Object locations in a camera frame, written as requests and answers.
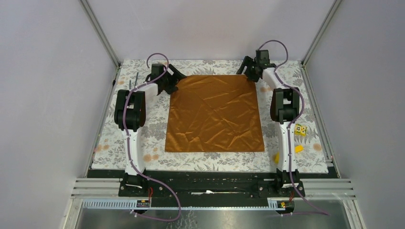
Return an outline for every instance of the red wire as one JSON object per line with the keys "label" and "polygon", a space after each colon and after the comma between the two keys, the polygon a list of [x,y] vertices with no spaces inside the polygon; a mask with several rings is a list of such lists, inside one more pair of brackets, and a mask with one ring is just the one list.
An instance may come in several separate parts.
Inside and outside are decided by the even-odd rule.
{"label": "red wire", "polygon": [[152,187],[148,188],[148,193],[149,193],[148,200],[149,200],[149,204],[150,204],[150,198],[152,197],[152,194],[153,194],[153,188]]}

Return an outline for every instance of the yellow object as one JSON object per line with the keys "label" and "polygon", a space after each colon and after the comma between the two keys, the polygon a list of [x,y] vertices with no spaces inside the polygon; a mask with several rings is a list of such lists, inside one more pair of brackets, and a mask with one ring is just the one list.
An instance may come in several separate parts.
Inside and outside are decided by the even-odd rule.
{"label": "yellow object", "polygon": [[304,125],[296,124],[294,133],[296,135],[306,136],[307,135],[307,127],[304,126]]}
{"label": "yellow object", "polygon": [[[304,150],[304,147],[302,147],[301,145],[295,147],[295,153],[299,153],[302,150]],[[276,164],[278,164],[278,159],[280,158],[280,156],[278,154],[279,153],[277,152],[277,154],[273,156],[274,162]]]}

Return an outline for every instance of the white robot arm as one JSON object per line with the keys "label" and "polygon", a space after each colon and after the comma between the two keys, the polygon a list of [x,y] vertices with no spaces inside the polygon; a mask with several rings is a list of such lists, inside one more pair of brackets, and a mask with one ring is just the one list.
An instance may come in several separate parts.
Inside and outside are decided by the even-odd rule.
{"label": "white robot arm", "polygon": [[[277,79],[277,77],[274,75],[274,68],[266,68],[263,70],[263,80],[267,83],[267,85],[270,86],[272,89],[288,89],[285,86],[283,86]],[[283,98],[283,104],[289,104],[289,101],[287,99]],[[290,126],[290,141],[291,141],[291,151],[288,148],[288,133],[287,133],[287,126],[290,124],[290,122],[284,121],[283,123],[281,122],[276,122],[276,129],[277,129],[277,134],[278,134],[278,151],[279,151],[279,163],[277,165],[277,168],[280,171],[290,171],[289,168],[289,152],[293,152],[291,155],[291,171],[295,171],[297,169],[297,163],[295,161],[295,146],[294,146],[294,129],[295,129],[295,123],[292,123]]]}
{"label": "white robot arm", "polygon": [[[279,188],[288,188],[292,186],[291,179],[288,173],[293,173],[294,184],[298,185],[299,177],[297,164],[295,160],[295,147],[294,147],[294,129],[295,124],[291,121],[298,115],[299,112],[299,96],[290,89],[283,86],[274,74],[275,65],[270,64],[268,59],[267,50],[257,50],[256,58],[245,57],[241,68],[237,74],[241,74],[245,70],[245,75],[248,79],[257,82],[260,78],[263,79],[272,89],[273,96],[270,107],[270,116],[276,122],[276,129],[278,133],[278,149],[279,149],[279,164],[277,166],[277,186]],[[171,64],[169,68],[174,72],[173,75],[166,73],[162,78],[156,82],[140,88],[138,91],[132,93],[129,100],[126,113],[126,126],[130,134],[130,155],[128,154],[127,145],[127,166],[125,172],[128,175],[137,176],[138,173],[130,164],[130,158],[139,172],[145,170],[145,165],[142,160],[142,153],[140,148],[140,132],[146,120],[146,102],[151,102],[152,98],[159,95],[163,90],[171,94],[178,88],[176,84],[179,80],[186,78]],[[162,74],[164,66],[162,64],[153,64],[152,73],[148,76],[155,79],[158,75]],[[114,119],[118,127],[122,130],[124,138],[127,138],[127,133],[123,128],[123,109],[129,91],[120,90],[117,95],[117,104],[114,114]]]}
{"label": "white robot arm", "polygon": [[[131,165],[131,160],[139,172],[143,173],[145,170],[145,165],[142,159],[143,154],[140,144],[140,133],[146,121],[146,103],[151,103],[153,101],[153,98],[159,95],[162,91],[166,91],[168,94],[177,91],[178,88],[176,87],[176,84],[181,79],[186,78],[186,76],[181,74],[175,67],[173,67],[173,65],[169,64],[169,69],[173,71],[173,74],[166,72],[154,83],[147,84],[146,86],[143,86],[137,91],[133,92],[131,94],[131,98],[129,99],[125,118],[126,126],[129,131],[129,146],[127,144],[124,144],[127,160],[125,173],[127,173],[128,175],[138,175],[138,173]],[[164,70],[165,66],[163,64],[152,64],[151,74],[148,75],[146,81],[156,79],[159,75],[164,73]],[[125,139],[128,136],[123,126],[123,113],[125,101],[128,94],[129,90],[118,91],[116,108],[114,112],[114,121],[116,124],[118,124],[118,127],[121,129],[122,135]]]}

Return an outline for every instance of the gray wall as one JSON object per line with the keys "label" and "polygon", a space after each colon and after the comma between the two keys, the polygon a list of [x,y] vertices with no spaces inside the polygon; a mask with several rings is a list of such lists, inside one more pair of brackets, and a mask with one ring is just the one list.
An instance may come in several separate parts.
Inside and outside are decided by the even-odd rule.
{"label": "gray wall", "polygon": [[308,65],[368,228],[403,228],[405,43],[400,1],[343,1]]}
{"label": "gray wall", "polygon": [[[308,50],[333,0],[90,0],[117,56],[242,59],[279,39],[291,60]],[[271,58],[285,59],[277,44]]]}
{"label": "gray wall", "polygon": [[114,67],[79,1],[0,5],[0,228],[55,229]]}

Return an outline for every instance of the wrinkled cloth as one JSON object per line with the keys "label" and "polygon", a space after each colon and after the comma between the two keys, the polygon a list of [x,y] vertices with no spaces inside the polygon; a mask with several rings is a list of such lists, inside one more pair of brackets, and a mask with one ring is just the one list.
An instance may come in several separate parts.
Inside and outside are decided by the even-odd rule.
{"label": "wrinkled cloth", "polygon": [[256,85],[245,75],[192,75],[171,94],[167,152],[264,152]]}

